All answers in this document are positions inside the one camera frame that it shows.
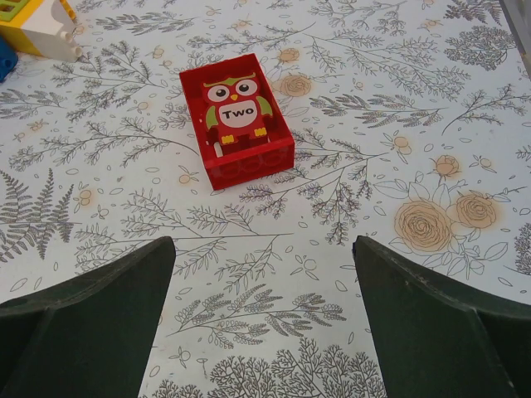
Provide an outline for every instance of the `owl sticker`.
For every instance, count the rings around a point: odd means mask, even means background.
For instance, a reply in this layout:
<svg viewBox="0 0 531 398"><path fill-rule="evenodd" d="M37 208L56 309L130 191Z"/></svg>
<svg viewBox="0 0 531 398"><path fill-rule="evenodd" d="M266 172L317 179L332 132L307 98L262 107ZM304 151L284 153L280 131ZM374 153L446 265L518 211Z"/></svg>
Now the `owl sticker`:
<svg viewBox="0 0 531 398"><path fill-rule="evenodd" d="M233 153L247 145L267 143L263 116L273 116L267 99L259 95L260 82L256 74L212 84L203 84L203 98L208 102L205 123L207 131L217 130L224 154Z"/></svg>

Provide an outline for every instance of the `owl eye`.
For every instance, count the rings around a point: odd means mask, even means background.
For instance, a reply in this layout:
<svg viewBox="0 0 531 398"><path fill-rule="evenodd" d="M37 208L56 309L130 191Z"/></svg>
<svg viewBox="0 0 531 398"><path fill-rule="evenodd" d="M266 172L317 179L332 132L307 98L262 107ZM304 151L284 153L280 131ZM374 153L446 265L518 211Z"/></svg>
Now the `owl eye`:
<svg viewBox="0 0 531 398"><path fill-rule="evenodd" d="M208 91L208 99L212 102L222 102L229 96L229 89L224 85L215 85Z"/></svg>
<svg viewBox="0 0 531 398"><path fill-rule="evenodd" d="M253 95L256 90L258 90L258 85L253 80L245 79L236 84L236 91L239 95Z"/></svg>

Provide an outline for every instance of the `blue lego brick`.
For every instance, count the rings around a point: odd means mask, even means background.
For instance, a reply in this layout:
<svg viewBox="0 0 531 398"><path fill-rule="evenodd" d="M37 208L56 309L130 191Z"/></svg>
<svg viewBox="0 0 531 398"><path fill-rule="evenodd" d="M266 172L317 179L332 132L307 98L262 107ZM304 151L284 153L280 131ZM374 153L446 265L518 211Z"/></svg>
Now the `blue lego brick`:
<svg viewBox="0 0 531 398"><path fill-rule="evenodd" d="M6 78L17 62L17 53L0 37L0 81Z"/></svg>

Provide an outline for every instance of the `red lego brick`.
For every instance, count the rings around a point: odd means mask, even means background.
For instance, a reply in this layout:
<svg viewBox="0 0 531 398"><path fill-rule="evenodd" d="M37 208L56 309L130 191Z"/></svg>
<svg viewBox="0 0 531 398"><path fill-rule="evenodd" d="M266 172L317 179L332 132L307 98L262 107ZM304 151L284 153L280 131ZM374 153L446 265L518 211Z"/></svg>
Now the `red lego brick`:
<svg viewBox="0 0 531 398"><path fill-rule="evenodd" d="M294 166L295 141L254 54L187 70L180 77L214 189Z"/></svg>

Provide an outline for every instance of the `tablecloth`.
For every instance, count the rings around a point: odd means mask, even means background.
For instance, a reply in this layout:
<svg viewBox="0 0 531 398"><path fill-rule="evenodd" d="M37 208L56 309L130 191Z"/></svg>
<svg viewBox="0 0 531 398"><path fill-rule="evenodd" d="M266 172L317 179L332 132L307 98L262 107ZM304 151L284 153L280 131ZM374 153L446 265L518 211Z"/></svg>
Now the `tablecloth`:
<svg viewBox="0 0 531 398"><path fill-rule="evenodd" d="M72 0L84 55L0 85L0 302L172 236L156 398L386 396L357 235L531 303L530 83L499 3L387 1ZM214 192L179 72L248 52L295 168Z"/></svg>

